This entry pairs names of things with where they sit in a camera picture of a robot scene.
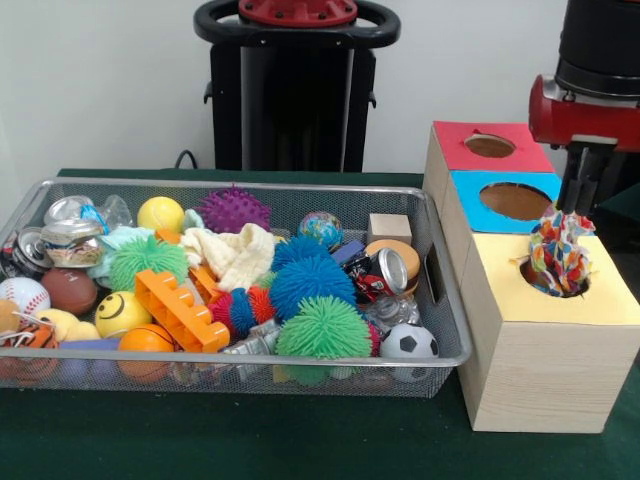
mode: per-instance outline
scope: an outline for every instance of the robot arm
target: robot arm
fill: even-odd
[[[555,76],[531,90],[534,139],[567,150],[558,208],[587,215],[615,156],[640,152],[640,0],[569,0]]]

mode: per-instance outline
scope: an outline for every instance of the soccer ball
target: soccer ball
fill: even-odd
[[[406,323],[393,327],[380,345],[381,357],[429,359],[438,355],[438,342],[431,332]],[[429,378],[433,372],[432,368],[398,367],[392,375],[399,382],[414,383]]]

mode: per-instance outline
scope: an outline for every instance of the black cable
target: black cable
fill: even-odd
[[[184,157],[189,157],[191,159],[191,165],[193,166],[194,170],[198,169],[198,161],[196,160],[196,157],[193,156],[193,153],[191,153],[191,150],[183,150],[182,152],[180,152],[180,155],[178,155],[178,159],[176,160],[176,164],[173,168],[180,168],[182,159]]]

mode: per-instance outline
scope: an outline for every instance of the red box top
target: red box top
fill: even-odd
[[[449,170],[554,173],[526,123],[434,122]]]

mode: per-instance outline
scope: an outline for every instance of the orange lego brick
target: orange lego brick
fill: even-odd
[[[193,294],[178,288],[169,272],[145,270],[136,275],[136,298],[187,352],[216,353],[229,345],[229,330],[213,322],[204,305],[195,305]]]
[[[167,242],[171,245],[180,244],[181,235],[171,230],[161,229],[156,230],[156,240]]]
[[[205,305],[214,303],[222,296],[215,281],[215,274],[207,266],[189,269],[189,278],[196,286],[196,290],[204,300]]]

